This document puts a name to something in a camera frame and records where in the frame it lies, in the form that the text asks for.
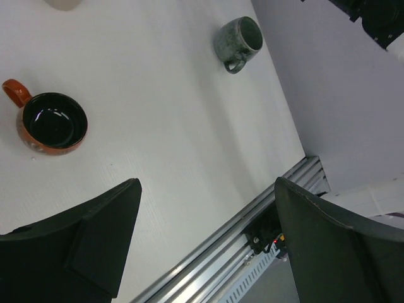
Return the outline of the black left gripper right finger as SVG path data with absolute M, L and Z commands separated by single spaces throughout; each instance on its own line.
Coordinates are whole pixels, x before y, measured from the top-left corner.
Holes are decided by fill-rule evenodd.
M 275 203 L 301 302 L 403 302 L 403 229 L 283 177 Z

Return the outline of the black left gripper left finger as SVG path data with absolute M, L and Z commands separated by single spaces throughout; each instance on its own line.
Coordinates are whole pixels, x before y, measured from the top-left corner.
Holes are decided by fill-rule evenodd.
M 112 302 L 141 201 L 128 179 L 87 202 L 1 236 L 1 302 Z

